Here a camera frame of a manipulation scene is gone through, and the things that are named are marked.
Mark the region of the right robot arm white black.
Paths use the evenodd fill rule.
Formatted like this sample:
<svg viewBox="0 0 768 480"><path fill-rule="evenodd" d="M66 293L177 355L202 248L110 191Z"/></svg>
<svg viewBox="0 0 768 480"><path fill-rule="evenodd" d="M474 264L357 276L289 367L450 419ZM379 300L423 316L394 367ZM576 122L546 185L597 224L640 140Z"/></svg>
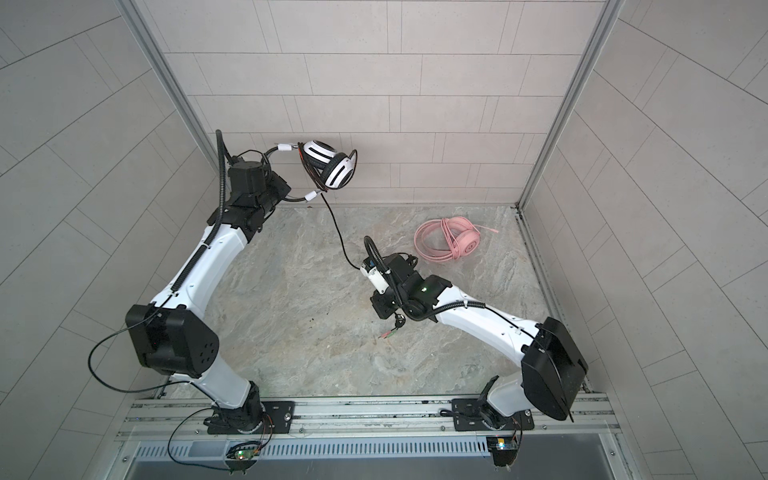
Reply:
<svg viewBox="0 0 768 480"><path fill-rule="evenodd" d="M541 322L501 312L461 290L449 280L416 270L413 255L386 257L366 236L367 257L360 271L373 284L371 303L382 319L396 318L457 328L495 348L519 371L488 381L476 400L472 420L492 430L509 429L515 415L535 409L564 421L588 372L587 362L565 325L548 317Z"/></svg>

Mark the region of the aluminium mounting rail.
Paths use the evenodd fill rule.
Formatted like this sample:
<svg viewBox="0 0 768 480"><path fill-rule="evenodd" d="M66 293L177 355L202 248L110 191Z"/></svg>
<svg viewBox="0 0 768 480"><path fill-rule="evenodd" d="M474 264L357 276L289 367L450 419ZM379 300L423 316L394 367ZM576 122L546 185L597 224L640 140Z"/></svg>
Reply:
<svg viewBox="0 0 768 480"><path fill-rule="evenodd" d="M473 395L417 395L374 397L273 398L296 404L290 430L279 439L334 437L405 437L452 435L507 435L520 431L464 431L454 428L449 412L453 398ZM178 439L230 439L236 435L209 435L203 420L211 415L205 399L137 400L117 430L121 440L161 440L175 433ZM602 434L620 431L614 409L605 394L580 393L564 421L528 409L535 428L529 434Z"/></svg>

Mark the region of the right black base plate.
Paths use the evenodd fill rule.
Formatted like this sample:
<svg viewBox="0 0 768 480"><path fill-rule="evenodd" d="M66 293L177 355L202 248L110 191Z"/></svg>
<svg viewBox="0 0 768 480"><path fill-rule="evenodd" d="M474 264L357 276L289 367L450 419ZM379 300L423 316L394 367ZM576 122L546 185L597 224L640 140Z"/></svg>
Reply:
<svg viewBox="0 0 768 480"><path fill-rule="evenodd" d="M504 417L499 426L492 426L480 414L479 401L474 398L453 398L449 412L453 418L456 431L531 431L535 428L532 414L529 410L515 413L512 417Z"/></svg>

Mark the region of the left circuit board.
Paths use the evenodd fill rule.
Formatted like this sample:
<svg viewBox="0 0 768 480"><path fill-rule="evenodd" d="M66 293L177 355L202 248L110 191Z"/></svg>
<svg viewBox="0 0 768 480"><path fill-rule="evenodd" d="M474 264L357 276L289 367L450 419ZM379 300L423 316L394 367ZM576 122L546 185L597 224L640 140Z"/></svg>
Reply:
<svg viewBox="0 0 768 480"><path fill-rule="evenodd" d="M225 454L225 464L231 474L245 473L258 461L263 443L248 441L230 447Z"/></svg>

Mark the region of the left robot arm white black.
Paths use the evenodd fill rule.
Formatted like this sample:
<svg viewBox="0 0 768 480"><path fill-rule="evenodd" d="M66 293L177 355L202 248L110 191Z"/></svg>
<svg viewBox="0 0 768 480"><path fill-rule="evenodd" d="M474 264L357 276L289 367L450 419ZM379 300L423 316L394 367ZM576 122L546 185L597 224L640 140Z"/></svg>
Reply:
<svg viewBox="0 0 768 480"><path fill-rule="evenodd" d="M168 385L191 385L211 402L210 434L270 434L276 428L258 386L224 360L218 335L204 315L229 265L263 229L290 187L267 154L245 161L216 135L219 201L201 241L180 271L148 304L125 316L141 366L167 376Z"/></svg>

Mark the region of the circuit board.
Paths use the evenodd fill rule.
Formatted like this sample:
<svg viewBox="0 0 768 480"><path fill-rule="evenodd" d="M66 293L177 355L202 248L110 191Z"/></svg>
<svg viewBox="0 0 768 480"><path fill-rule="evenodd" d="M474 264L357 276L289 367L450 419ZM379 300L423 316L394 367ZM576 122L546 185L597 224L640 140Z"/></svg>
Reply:
<svg viewBox="0 0 768 480"><path fill-rule="evenodd" d="M248 441L230 447L225 454L225 464L231 474L245 473L258 461L263 443Z"/></svg>
<svg viewBox="0 0 768 480"><path fill-rule="evenodd" d="M516 436L487 437L486 443L494 466L510 469L517 459L520 440Z"/></svg>

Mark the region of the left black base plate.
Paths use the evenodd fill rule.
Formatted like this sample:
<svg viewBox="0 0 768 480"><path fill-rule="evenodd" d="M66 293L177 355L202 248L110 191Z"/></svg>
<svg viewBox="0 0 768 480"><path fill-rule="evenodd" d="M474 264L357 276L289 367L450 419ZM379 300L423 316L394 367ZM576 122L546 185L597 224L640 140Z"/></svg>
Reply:
<svg viewBox="0 0 768 480"><path fill-rule="evenodd" d="M203 421L209 435L250 435L256 433L287 434L296 404L293 401L265 401L261 411L251 417L244 409L213 408L213 414Z"/></svg>

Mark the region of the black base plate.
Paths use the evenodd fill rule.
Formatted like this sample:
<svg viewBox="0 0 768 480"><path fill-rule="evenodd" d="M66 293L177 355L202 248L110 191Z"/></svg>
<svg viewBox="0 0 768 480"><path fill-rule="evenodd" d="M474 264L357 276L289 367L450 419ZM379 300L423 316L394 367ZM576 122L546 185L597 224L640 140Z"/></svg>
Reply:
<svg viewBox="0 0 768 480"><path fill-rule="evenodd" d="M261 411L251 417L244 409L213 408L213 414L203 421L209 435L250 435L256 433L287 434L296 404L293 401L265 401Z"/></svg>
<svg viewBox="0 0 768 480"><path fill-rule="evenodd" d="M532 414L529 410L515 413L512 417L504 417L499 426L492 426L480 414L479 401L474 398L453 398L449 412L453 418L456 431L531 431L535 428Z"/></svg>

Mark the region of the white black headphones with cable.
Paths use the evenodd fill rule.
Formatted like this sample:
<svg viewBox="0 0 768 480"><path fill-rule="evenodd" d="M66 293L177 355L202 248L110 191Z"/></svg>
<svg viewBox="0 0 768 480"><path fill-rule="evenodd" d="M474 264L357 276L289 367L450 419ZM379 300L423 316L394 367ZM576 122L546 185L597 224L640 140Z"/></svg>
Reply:
<svg viewBox="0 0 768 480"><path fill-rule="evenodd" d="M261 154L262 161L269 165L270 157L273 153L293 150L298 152L300 163L315 185L315 189L300 198L286 196L283 201L309 203L314 198L320 197L331 215L345 260L352 268L356 268L356 265L347 254L336 216L325 197L325 193L341 190L354 178L357 166L357 150L353 149L347 154L337 151L332 146L317 140L304 143L298 142L296 144L279 143Z"/></svg>

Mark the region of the pink headphones with cable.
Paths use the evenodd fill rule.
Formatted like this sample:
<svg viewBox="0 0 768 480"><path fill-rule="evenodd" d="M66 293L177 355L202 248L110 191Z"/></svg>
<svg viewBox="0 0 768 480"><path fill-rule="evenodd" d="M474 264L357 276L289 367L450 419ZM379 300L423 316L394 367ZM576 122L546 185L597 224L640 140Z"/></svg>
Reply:
<svg viewBox="0 0 768 480"><path fill-rule="evenodd" d="M447 263L472 254L481 242L482 230L498 233L496 229L476 225L462 216L432 219L416 229L413 243L417 253L424 260L432 263ZM443 235L444 248L427 245L427 237L435 232Z"/></svg>

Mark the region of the right circuit board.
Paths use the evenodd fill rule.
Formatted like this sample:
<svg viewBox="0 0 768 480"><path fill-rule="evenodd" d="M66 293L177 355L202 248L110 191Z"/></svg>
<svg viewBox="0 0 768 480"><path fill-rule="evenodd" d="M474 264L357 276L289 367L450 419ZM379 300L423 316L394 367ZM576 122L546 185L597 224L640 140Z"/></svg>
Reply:
<svg viewBox="0 0 768 480"><path fill-rule="evenodd" d="M487 437L486 443L494 466L510 469L517 459L520 440L516 436Z"/></svg>

